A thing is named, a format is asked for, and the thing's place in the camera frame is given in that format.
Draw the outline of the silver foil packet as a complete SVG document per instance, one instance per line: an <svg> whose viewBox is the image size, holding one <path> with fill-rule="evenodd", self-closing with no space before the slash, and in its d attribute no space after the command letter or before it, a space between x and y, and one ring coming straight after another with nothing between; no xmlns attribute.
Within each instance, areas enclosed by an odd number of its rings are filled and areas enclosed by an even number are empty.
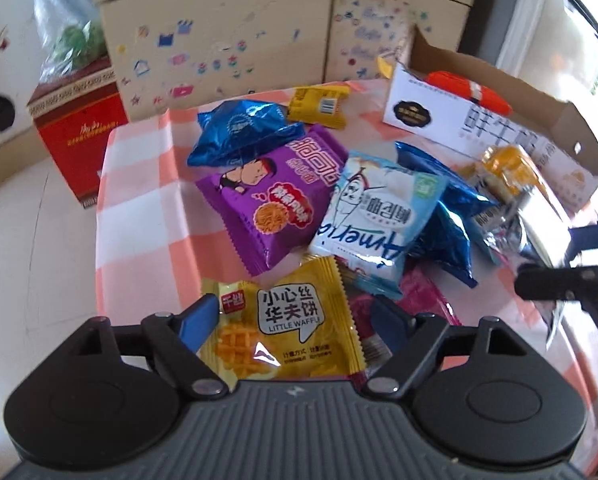
<svg viewBox="0 0 598 480"><path fill-rule="evenodd" d="M508 203L471 220L477 244L494 263L517 276L523 270L568 266L568 224L536 186L526 186Z"/></svg>

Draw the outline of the yellow little waffle packet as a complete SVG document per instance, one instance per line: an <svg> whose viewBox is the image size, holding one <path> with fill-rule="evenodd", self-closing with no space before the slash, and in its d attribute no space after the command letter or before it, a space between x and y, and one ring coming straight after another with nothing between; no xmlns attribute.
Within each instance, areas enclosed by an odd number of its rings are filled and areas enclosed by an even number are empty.
<svg viewBox="0 0 598 480"><path fill-rule="evenodd" d="M366 370L336 260L311 257L270 287L211 282L218 324L198 356L229 387L241 380L347 378Z"/></svg>

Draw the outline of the light blue Ameria packet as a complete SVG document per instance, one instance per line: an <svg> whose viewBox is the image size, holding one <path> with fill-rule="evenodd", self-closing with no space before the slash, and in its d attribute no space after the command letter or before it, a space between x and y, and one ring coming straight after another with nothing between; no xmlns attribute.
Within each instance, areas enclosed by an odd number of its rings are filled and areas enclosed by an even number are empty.
<svg viewBox="0 0 598 480"><path fill-rule="evenodd" d="M364 292L399 300L407 254L447 185L442 176L349 152L308 252L335 257Z"/></svg>

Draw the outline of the blue foil snack bag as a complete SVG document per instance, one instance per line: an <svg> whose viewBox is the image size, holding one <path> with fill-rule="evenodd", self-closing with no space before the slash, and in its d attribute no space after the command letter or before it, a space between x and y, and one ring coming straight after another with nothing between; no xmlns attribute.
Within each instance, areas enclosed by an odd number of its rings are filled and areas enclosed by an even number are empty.
<svg viewBox="0 0 598 480"><path fill-rule="evenodd" d="M191 167L241 166L300 139L302 122L290 122L277 103L230 100L197 115L200 137L187 157Z"/></svg>

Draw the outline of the pink snack packet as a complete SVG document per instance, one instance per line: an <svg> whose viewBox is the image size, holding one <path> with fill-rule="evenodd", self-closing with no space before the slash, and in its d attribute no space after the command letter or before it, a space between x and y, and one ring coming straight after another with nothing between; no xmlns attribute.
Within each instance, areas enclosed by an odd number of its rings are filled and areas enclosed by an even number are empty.
<svg viewBox="0 0 598 480"><path fill-rule="evenodd" d="M403 296L394 302L400 312L409 316L431 313L444 318L448 324L462 325L451 304L421 270L408 270L402 277L400 289ZM353 287L349 291L349 306L361 339L366 373L370 375L406 343L406 327L398 314L381 308L377 313L372 312L373 296L362 294Z"/></svg>

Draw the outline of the dark blue foil bag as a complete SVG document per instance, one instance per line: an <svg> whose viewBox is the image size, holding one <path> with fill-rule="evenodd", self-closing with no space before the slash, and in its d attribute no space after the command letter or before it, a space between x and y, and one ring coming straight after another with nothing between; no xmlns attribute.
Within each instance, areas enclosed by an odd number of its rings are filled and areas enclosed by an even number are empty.
<svg viewBox="0 0 598 480"><path fill-rule="evenodd" d="M468 287L475 288L478 282L472 273L469 221L497 206L497 201L477 191L454 170L421 148L400 141L395 147L400 166L446 180L445 190L410 248L410 255L435 263Z"/></svg>

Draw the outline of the pink white checkered tablecloth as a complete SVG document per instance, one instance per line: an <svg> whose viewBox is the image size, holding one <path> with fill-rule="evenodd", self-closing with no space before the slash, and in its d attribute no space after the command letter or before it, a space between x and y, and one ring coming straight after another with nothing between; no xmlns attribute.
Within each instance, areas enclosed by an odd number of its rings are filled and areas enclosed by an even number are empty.
<svg viewBox="0 0 598 480"><path fill-rule="evenodd" d="M110 134L97 205L96 295L98 311L116 325L130 325L159 311L190 306L206 278L233 283L247 277L221 217L197 188L202 170L187 165L200 133L197 110L164 110ZM579 391L587 423L573 463L598 467L598 333L575 304L564 309L559 332L546 327L533 304L514 292L512 272L475 250L476 287L436 266L426 272L459 321L485 315L505 321Z"/></svg>

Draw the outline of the long yellow cake packet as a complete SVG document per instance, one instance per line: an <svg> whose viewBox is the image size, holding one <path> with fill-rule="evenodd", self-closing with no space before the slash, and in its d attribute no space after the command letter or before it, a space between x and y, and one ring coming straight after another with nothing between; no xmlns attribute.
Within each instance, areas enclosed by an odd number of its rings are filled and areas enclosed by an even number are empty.
<svg viewBox="0 0 598 480"><path fill-rule="evenodd" d="M484 184L496 198L509 203L525 188L537 188L565 224L570 218L530 155L516 144L490 146L468 170L468 176Z"/></svg>

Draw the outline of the purple noodle snack packet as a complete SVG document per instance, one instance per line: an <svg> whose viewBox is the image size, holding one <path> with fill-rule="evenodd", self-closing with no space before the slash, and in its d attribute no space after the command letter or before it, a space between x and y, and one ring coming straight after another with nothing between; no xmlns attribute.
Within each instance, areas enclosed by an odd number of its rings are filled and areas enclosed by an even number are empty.
<svg viewBox="0 0 598 480"><path fill-rule="evenodd" d="M348 151L325 127L197 182L247 272L258 276L313 239Z"/></svg>

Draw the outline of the orange snack packet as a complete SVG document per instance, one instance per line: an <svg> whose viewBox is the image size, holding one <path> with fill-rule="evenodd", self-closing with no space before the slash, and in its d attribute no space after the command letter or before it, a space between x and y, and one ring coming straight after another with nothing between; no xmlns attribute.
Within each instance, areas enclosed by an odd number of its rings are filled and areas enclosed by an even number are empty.
<svg viewBox="0 0 598 480"><path fill-rule="evenodd" d="M437 70L428 73L426 83L473 102L500 116L512 114L512 106L496 91L464 76L446 72L445 70Z"/></svg>

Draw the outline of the white cardboard milk box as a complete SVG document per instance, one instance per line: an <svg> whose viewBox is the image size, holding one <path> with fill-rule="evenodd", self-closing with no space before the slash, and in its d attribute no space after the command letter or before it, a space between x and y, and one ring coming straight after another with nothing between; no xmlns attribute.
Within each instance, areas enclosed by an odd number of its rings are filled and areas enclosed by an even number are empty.
<svg viewBox="0 0 598 480"><path fill-rule="evenodd" d="M487 86L511 106L500 116L426 83L445 70ZM571 102L536 90L480 58L433 47L418 27L396 50L384 122L477 160L490 146L520 145L568 211L584 208L598 189L598 141Z"/></svg>

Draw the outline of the red gift box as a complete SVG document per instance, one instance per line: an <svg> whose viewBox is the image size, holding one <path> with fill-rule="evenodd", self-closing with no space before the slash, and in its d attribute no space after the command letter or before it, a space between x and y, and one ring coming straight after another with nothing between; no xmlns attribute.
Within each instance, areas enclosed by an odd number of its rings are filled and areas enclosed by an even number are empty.
<svg viewBox="0 0 598 480"><path fill-rule="evenodd" d="M95 205L109 134L128 122L110 60L41 82L28 112L76 200Z"/></svg>

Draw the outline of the small yellow snack packet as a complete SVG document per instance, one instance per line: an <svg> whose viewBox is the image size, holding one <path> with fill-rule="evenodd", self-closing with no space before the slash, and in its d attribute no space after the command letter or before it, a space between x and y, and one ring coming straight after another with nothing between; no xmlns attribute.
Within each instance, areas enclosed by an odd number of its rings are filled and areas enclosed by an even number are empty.
<svg viewBox="0 0 598 480"><path fill-rule="evenodd" d="M349 95L350 87L346 84L297 87L287 105L287 119L290 122L344 129L346 116L342 112L342 103Z"/></svg>

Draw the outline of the beige wooden cabinet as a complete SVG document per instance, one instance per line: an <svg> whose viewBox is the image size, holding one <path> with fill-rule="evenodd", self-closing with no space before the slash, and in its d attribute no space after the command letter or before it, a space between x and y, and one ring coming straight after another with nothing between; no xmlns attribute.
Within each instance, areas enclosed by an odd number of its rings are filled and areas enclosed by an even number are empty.
<svg viewBox="0 0 598 480"><path fill-rule="evenodd" d="M474 0L94 0L131 120L287 87L377 76L417 25L454 50Z"/></svg>

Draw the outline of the clear plastic bag with greens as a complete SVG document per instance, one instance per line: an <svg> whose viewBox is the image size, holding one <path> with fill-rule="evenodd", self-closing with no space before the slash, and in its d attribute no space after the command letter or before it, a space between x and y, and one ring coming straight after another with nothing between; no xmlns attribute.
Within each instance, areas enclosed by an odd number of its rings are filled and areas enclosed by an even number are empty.
<svg viewBox="0 0 598 480"><path fill-rule="evenodd" d="M40 83L50 84L107 54L99 11L93 0L33 0L45 59Z"/></svg>

